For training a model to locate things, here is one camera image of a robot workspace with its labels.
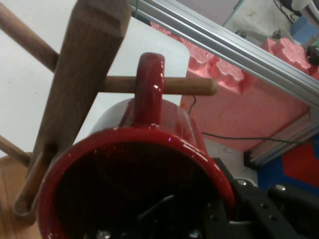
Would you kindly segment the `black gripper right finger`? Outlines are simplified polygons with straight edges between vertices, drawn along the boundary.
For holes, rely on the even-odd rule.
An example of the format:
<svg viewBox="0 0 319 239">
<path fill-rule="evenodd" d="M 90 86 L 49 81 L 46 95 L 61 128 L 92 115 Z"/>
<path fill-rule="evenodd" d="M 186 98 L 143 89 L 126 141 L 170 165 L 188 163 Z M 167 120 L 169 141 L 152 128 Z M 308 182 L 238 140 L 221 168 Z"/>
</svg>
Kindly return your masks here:
<svg viewBox="0 0 319 239">
<path fill-rule="evenodd" d="M 236 204 L 235 238 L 317 239 L 319 198 L 289 184 L 264 191 L 245 179 L 235 179 L 221 159 L 215 162 L 229 180 Z"/>
</svg>

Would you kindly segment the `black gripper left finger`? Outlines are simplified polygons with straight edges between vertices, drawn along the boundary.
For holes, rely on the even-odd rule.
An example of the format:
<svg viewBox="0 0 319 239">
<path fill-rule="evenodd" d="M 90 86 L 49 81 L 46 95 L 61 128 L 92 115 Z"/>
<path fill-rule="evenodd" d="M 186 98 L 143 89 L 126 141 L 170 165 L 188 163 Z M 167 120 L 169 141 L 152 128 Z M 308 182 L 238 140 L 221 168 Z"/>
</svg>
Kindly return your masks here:
<svg viewBox="0 0 319 239">
<path fill-rule="evenodd" d="M 199 202 L 191 214 L 188 239 L 232 239 L 233 233 L 222 200 Z"/>
</svg>

